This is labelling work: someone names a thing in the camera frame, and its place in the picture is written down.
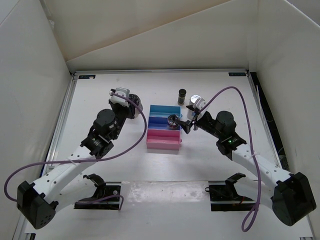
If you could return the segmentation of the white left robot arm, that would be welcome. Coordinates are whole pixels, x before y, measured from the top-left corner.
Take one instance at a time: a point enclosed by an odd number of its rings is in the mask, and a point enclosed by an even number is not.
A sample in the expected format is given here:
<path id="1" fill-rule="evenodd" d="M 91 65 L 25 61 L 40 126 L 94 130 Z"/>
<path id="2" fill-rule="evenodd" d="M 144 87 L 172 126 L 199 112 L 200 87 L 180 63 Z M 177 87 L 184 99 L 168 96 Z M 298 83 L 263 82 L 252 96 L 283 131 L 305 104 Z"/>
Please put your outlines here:
<path id="1" fill-rule="evenodd" d="M 17 188 L 17 208 L 36 229 L 46 226 L 61 203 L 56 195 L 75 177 L 96 160 L 102 159 L 113 148 L 126 119 L 138 115 L 140 98 L 130 93 L 115 93 L 109 99 L 110 109 L 101 110 L 87 137 L 66 163 L 58 164 L 50 173 L 32 183 L 22 182 Z"/>

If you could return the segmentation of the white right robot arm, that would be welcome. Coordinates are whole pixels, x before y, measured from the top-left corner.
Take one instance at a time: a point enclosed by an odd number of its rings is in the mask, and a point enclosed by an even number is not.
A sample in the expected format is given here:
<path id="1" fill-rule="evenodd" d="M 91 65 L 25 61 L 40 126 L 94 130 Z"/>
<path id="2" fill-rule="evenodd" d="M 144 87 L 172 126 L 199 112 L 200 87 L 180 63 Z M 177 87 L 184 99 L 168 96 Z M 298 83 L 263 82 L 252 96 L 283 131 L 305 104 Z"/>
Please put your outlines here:
<path id="1" fill-rule="evenodd" d="M 200 128 L 216 137 L 220 153 L 243 166 L 257 177 L 257 181 L 246 179 L 236 173 L 225 181 L 224 193 L 230 200 L 240 196 L 256 200 L 270 208 L 285 225 L 293 226 L 317 208 L 308 178 L 301 172 L 295 174 L 279 168 L 259 154 L 235 131 L 236 122 L 231 112 L 220 111 L 216 118 L 206 111 L 195 110 L 192 120 L 181 121 L 173 117 L 186 134 L 192 127 Z"/>

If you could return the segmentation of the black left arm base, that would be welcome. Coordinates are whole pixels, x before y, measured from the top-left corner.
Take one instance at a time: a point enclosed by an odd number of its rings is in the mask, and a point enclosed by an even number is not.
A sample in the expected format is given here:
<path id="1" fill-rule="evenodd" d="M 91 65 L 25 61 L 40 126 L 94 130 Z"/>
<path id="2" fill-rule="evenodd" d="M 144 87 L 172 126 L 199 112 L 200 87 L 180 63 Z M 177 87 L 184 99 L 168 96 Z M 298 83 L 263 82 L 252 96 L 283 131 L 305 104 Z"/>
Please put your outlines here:
<path id="1" fill-rule="evenodd" d="M 124 197 L 121 195 L 121 182 L 104 181 L 99 175 L 94 173 L 84 175 L 83 178 L 93 182 L 95 192 L 91 197 L 75 202 L 73 207 L 75 210 L 121 210 L 124 200 Z"/>

